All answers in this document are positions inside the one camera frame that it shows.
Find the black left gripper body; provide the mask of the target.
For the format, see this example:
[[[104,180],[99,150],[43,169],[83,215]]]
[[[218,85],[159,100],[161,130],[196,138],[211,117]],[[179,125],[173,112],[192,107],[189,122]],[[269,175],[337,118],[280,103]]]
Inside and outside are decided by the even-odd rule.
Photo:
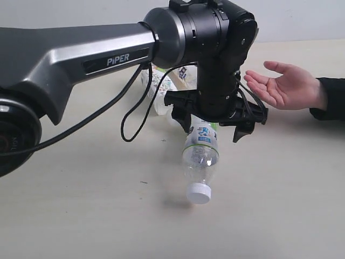
[[[237,126],[244,122],[266,124],[268,109],[258,97],[250,93],[251,103],[240,89],[239,68],[227,70],[223,65],[193,63],[197,66],[195,90],[168,91],[166,106],[177,106],[209,122],[221,126]]]

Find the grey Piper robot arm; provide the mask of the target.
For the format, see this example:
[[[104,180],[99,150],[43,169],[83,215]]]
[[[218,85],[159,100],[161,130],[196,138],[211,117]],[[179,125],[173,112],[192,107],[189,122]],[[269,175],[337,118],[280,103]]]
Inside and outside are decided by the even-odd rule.
[[[254,15],[231,1],[170,1],[130,24],[1,28],[1,176],[104,113],[153,65],[168,71],[196,66],[196,89],[169,91],[165,105],[173,106],[172,117],[185,131],[195,115],[233,126],[237,142],[267,120],[267,108],[248,102],[240,82],[257,33]],[[41,142],[41,117],[60,123],[75,85],[132,66],[136,71],[120,95]]]

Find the black sleeved forearm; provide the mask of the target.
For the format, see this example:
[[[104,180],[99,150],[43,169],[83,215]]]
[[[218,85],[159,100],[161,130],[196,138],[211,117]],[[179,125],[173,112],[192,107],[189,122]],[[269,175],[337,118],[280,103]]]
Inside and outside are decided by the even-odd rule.
[[[325,108],[310,108],[310,114],[319,121],[344,121],[344,78],[317,78],[325,93]]]

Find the person's open hand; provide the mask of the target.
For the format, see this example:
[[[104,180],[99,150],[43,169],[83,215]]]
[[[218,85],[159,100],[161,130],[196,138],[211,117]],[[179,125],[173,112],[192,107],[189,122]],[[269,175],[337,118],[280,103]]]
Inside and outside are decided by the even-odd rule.
[[[279,110],[326,110],[326,90],[310,72],[293,64],[275,61],[265,61],[264,68],[280,76],[273,78],[253,70],[247,70],[244,75],[249,89],[262,101]]]

